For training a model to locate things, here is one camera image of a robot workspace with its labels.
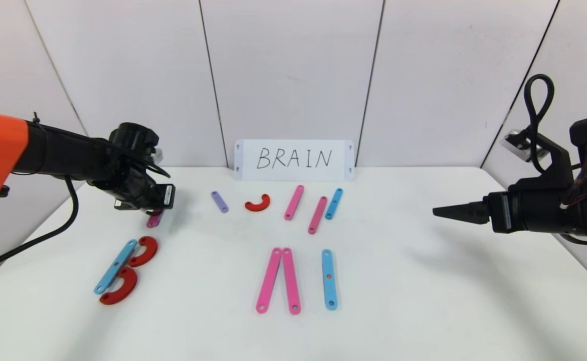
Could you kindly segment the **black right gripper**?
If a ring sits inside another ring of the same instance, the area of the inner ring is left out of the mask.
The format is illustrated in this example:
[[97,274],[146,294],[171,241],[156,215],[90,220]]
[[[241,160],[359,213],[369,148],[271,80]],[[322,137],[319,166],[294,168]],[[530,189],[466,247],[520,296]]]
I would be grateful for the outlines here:
[[559,207],[560,192],[495,192],[484,201],[433,208],[436,217],[470,224],[487,224],[492,220],[496,233],[530,231],[566,233],[568,219]]

